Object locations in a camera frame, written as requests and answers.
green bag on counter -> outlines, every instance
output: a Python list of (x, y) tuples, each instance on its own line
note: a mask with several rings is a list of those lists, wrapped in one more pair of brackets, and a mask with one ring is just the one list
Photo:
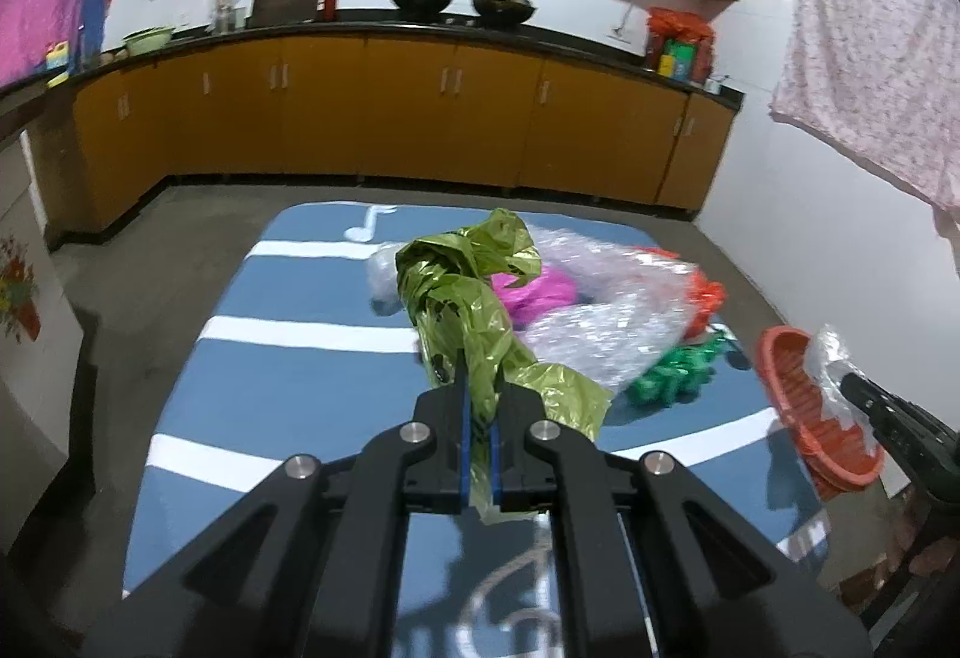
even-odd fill
[(397, 289), (416, 326), (431, 383), (453, 379), (467, 356), (472, 400), (472, 501), (490, 499), (488, 429), (496, 416), (493, 383), (502, 366), (510, 383), (536, 390), (546, 416), (595, 440), (613, 393), (556, 363), (539, 363), (514, 334), (490, 276), (513, 274), (524, 286), (541, 273), (533, 238), (517, 214), (496, 209), (478, 225), (411, 241), (397, 253)]

lower cabinet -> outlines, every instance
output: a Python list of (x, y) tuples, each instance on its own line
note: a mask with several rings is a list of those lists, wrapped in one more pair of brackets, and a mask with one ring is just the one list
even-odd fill
[(361, 116), (376, 98), (364, 85), (363, 38), (285, 38), (280, 57), (281, 170), (357, 174), (368, 146)]
[(437, 178), (512, 188), (544, 61), (497, 49), (458, 46), (448, 97), (446, 156)]
[(710, 98), (579, 62), (332, 35), (108, 73), (73, 115), (100, 230), (167, 174), (362, 174), (699, 209), (733, 120)]
[(699, 211), (723, 156), (732, 122), (730, 109), (701, 95), (690, 95), (664, 185), (656, 196), (658, 204)]
[(362, 175), (443, 179), (455, 53), (441, 41), (367, 41)]

metal screw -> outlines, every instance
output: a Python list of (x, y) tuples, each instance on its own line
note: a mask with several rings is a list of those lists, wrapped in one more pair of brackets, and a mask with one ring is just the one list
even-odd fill
[(537, 441), (552, 441), (560, 435), (560, 426), (553, 420), (538, 420), (530, 426), (530, 434)]
[(647, 471), (655, 476), (669, 474), (673, 471), (675, 463), (675, 460), (666, 452), (651, 452), (650, 455), (643, 458), (643, 465), (647, 467)]
[(430, 426), (425, 423), (406, 423), (400, 428), (400, 438), (407, 444), (419, 444), (430, 438)]
[(283, 471), (292, 479), (307, 479), (317, 471), (317, 460), (311, 455), (294, 455), (287, 458), (283, 464)]

blue table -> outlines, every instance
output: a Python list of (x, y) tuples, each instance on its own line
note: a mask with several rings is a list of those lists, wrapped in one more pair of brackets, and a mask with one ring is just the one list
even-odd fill
[[(203, 328), (157, 424), (125, 590), (289, 455), (353, 455), (409, 419), (429, 387), (414, 354), (416, 332), (405, 313), (385, 317), (371, 308), (364, 260), (379, 242), (452, 230), (487, 214), (307, 204), (270, 223)], [(624, 225), (522, 217), (604, 241), (655, 245)], [(632, 457), (670, 450), (811, 573), (826, 560), (826, 513), (740, 351), (719, 360), (716, 378), (694, 402), (641, 411), (618, 396), (598, 446)], [(472, 510), (411, 519), (395, 656), (546, 655), (556, 640), (555, 611), (544, 519), (485, 527)]]

bubble wrap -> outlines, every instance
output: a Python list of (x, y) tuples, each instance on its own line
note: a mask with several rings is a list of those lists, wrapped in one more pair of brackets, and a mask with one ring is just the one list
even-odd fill
[(544, 264), (562, 268), (594, 301), (552, 311), (520, 334), (536, 359), (618, 391), (683, 337), (696, 313), (688, 300), (695, 265), (570, 231), (530, 235)]
[(806, 345), (803, 370), (823, 394), (824, 408), (821, 419), (836, 420), (844, 431), (849, 431), (856, 423), (863, 431), (863, 447), (867, 450), (867, 455), (872, 455), (877, 448), (877, 439), (874, 438), (870, 418), (848, 402), (840, 392), (840, 380), (846, 375), (864, 375), (851, 363), (850, 353), (840, 339), (840, 334), (829, 325), (819, 329)]
[(389, 307), (400, 303), (397, 293), (397, 252), (405, 246), (387, 241), (367, 258), (367, 286), (371, 300)]

